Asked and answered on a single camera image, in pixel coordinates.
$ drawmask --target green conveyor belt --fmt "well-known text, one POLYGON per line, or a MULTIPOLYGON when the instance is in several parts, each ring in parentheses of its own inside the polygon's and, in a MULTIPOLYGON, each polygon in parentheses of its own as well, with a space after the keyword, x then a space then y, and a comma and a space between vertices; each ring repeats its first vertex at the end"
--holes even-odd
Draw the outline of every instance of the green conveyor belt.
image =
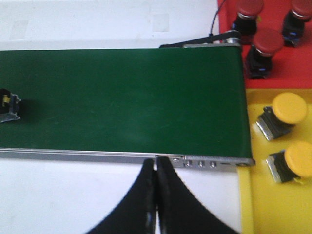
POLYGON ((251 158, 240 49, 1 51, 0 147, 251 158))

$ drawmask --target cable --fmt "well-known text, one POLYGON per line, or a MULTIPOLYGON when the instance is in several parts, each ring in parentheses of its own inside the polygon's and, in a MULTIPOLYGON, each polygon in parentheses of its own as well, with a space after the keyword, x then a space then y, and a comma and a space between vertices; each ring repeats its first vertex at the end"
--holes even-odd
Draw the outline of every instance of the cable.
POLYGON ((215 15, 214 15, 214 19, 213 22, 211 24, 211 28, 210 28, 210 34, 209 36, 213 35, 213 28, 214 28, 214 24, 215 24, 215 18, 216 16, 219 14, 219 11, 221 10, 221 7, 223 6, 223 4, 225 3, 226 0, 223 0, 223 2, 220 4, 220 6, 218 7, 218 10, 216 11, 215 15))

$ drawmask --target red mushroom button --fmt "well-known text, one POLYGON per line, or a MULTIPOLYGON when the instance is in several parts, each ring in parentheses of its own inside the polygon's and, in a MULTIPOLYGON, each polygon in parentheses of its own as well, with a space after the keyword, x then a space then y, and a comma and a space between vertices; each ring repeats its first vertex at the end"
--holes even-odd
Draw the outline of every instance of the red mushroom button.
POLYGON ((257 16, 263 8, 263 0, 239 0, 237 12, 245 16, 257 16))
POLYGON ((311 16, 312 0, 292 0, 292 10, 300 16, 311 16))
POLYGON ((282 49, 284 45, 283 36, 276 30, 263 28, 258 30, 253 38, 253 44, 258 51, 266 56, 272 56, 282 49))

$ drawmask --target black component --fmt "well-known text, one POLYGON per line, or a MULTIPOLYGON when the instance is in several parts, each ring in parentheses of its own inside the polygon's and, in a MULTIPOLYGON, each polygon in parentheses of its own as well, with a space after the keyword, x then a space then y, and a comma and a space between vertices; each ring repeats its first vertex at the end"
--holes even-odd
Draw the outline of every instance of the black component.
POLYGON ((5 102, 5 98, 10 98, 11 92, 6 89, 0 89, 0 114, 8 113, 10 110, 10 103, 5 102))
POLYGON ((229 38, 237 38, 240 39, 240 33, 238 31, 229 31, 219 35, 210 35, 209 37, 199 38, 194 40, 187 40, 183 42, 178 42, 174 44, 165 44, 161 45, 160 48, 182 48, 186 44, 203 44, 203 43, 213 43, 218 40, 226 40, 229 38))
POLYGON ((193 196, 167 157, 157 158, 157 175, 162 234, 237 234, 193 196))
POLYGON ((156 220, 154 161, 146 159, 131 189, 88 234, 153 234, 156 220))
POLYGON ((287 124, 280 121, 274 114, 271 106, 266 106, 263 108, 264 113, 259 117, 266 123, 269 130, 273 135, 273 139, 281 137, 291 131, 291 127, 295 126, 294 124, 287 124))
POLYGON ((153 234, 156 206, 162 234, 238 234, 210 213, 187 189, 167 157, 146 159, 115 209, 87 234, 153 234))
POLYGON ((308 19, 296 18, 292 12, 289 12, 285 16, 282 35, 284 37, 286 46, 295 47, 299 43, 299 40, 304 33, 304 24, 310 20, 311 17, 308 19))
POLYGON ((281 178, 282 183, 291 181, 294 178, 299 177, 287 166, 284 151, 271 154, 270 156, 274 158, 274 166, 277 170, 279 177, 281 178))
POLYGON ((256 19, 242 19, 237 16, 231 29, 241 33, 242 44, 251 44, 253 36, 257 32, 257 22, 256 19))
POLYGON ((262 56, 252 46, 246 57, 247 75, 250 79, 264 79, 272 70, 272 56, 262 56))

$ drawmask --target metal side rail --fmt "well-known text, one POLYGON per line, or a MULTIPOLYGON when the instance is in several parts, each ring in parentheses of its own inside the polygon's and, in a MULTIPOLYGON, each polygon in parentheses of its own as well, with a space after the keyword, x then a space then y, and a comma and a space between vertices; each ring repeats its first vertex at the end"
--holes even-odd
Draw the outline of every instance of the metal side rail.
POLYGON ((252 158, 223 156, 0 148, 0 158, 33 160, 141 164, 146 159, 156 159, 160 156, 168 157, 176 168, 198 170, 236 171, 236 166, 253 166, 255 164, 252 158))

